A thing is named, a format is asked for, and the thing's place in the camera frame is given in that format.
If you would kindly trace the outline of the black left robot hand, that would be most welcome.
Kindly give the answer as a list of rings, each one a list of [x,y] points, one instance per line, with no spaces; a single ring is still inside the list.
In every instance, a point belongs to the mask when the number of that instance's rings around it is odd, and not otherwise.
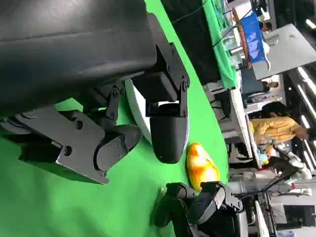
[[[190,79],[143,0],[3,0],[0,131],[21,159],[70,180],[107,184],[142,138],[118,125],[125,80],[145,98],[158,160],[184,151]]]

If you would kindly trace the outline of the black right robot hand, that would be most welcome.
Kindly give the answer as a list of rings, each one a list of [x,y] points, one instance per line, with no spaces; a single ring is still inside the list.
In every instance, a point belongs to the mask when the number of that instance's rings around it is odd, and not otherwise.
[[[168,183],[152,213],[152,223],[173,225],[177,237],[246,237],[248,224],[242,201],[220,181],[202,182],[202,190]]]

